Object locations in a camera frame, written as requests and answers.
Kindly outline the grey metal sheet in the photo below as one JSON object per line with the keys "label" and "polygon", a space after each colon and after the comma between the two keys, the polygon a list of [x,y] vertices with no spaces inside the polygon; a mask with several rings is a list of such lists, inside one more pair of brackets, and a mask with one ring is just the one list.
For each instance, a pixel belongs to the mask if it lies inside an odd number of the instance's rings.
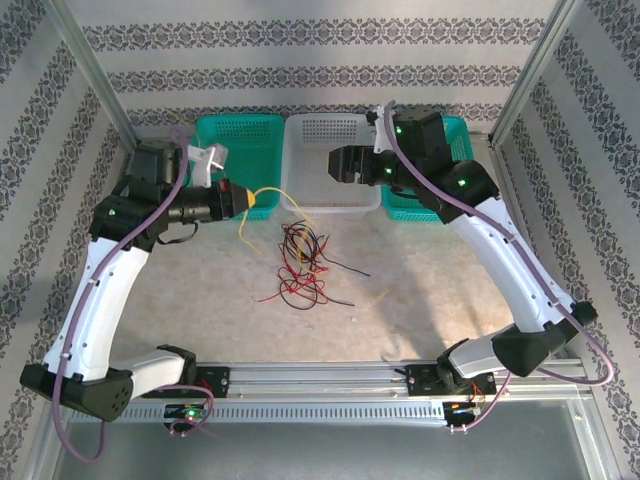
{"label": "grey metal sheet", "polygon": [[61,454],[54,480],[626,480],[565,411],[505,408],[468,434],[418,426],[215,425],[175,438],[109,428],[97,464]]}

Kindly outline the aluminium frame post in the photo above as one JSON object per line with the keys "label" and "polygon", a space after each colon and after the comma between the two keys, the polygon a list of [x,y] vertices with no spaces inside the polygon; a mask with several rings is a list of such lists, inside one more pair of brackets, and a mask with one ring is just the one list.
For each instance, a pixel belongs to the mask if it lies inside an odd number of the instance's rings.
{"label": "aluminium frame post", "polygon": [[42,1],[47,13],[51,16],[58,32],[75,58],[76,64],[82,70],[89,85],[106,110],[124,147],[131,152],[139,144],[139,138],[67,1]]}
{"label": "aluminium frame post", "polygon": [[488,134],[488,143],[491,148],[495,148],[506,138],[511,126],[524,108],[530,92],[538,82],[539,77],[544,73],[557,44],[564,36],[564,32],[573,21],[583,2],[584,0],[558,0],[556,2],[547,23],[542,29],[540,38],[525,62],[493,129]]}

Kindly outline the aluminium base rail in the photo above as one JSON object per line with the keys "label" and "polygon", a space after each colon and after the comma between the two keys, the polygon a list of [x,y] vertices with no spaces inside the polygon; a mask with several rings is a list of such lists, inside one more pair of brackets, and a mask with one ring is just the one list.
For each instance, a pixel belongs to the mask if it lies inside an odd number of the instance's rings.
{"label": "aluminium base rail", "polygon": [[[436,364],[433,361],[410,360],[408,362],[361,361],[361,362],[236,362],[205,363],[199,366],[224,366],[230,369],[230,387],[226,398],[328,398],[386,399],[410,397],[491,400],[494,395],[475,393],[447,396],[409,396],[403,373],[409,364]],[[563,382],[539,371],[527,377],[514,376],[507,380],[504,371],[489,372],[494,376],[498,390],[503,395],[516,399],[556,399],[588,395],[591,390],[569,382]]]}

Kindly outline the teal plastic basket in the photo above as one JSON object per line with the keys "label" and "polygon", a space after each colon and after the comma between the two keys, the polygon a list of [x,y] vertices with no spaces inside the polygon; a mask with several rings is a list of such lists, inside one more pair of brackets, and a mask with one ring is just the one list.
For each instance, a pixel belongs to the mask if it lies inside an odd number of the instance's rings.
{"label": "teal plastic basket", "polygon": [[[452,157],[456,161],[473,161],[474,153],[465,120],[456,116],[443,116],[443,125]],[[423,207],[417,199],[394,194],[388,186],[381,187],[381,205],[389,218],[396,222],[439,223],[435,212]]]}
{"label": "teal plastic basket", "polygon": [[207,148],[219,143],[228,149],[225,168],[214,182],[231,182],[257,191],[280,185],[284,120],[277,115],[208,115],[195,125],[192,144]]}

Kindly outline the white plastic basket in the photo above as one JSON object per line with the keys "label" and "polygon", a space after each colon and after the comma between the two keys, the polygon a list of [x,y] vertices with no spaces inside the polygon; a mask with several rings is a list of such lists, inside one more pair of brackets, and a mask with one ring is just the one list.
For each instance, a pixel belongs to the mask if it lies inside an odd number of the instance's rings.
{"label": "white plastic basket", "polygon": [[381,205],[381,189],[343,184],[328,173],[329,153],[371,146],[374,129],[363,114],[298,114],[285,121],[281,186],[283,208],[311,218],[361,218]]}

